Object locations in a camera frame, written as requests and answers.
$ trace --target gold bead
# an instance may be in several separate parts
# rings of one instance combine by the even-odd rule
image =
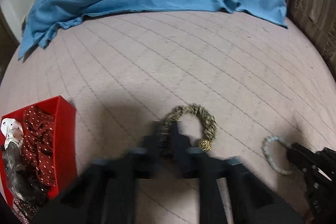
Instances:
[[[198,146],[205,152],[211,149],[211,142],[207,139],[202,139],[198,142]]]

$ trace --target brown striped fabric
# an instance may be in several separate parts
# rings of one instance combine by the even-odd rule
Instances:
[[[336,0],[292,1],[288,13],[314,44],[336,79]]]

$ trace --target polka dot fabric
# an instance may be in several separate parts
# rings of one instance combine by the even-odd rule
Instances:
[[[53,166],[54,117],[32,106],[24,111],[22,163],[36,169],[38,180],[55,186]]]

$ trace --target red plastic bin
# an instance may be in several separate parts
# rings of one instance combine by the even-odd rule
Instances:
[[[53,186],[48,192],[49,198],[53,198],[77,177],[75,155],[76,109],[62,96],[57,96],[11,112],[4,115],[1,120],[4,118],[12,118],[23,124],[24,111],[34,105],[50,115],[55,115],[53,165],[56,186]],[[0,132],[0,145],[3,145],[5,140],[5,136]],[[7,203],[9,206],[12,206],[13,195],[6,186],[5,166],[2,159],[0,159],[0,175]]]

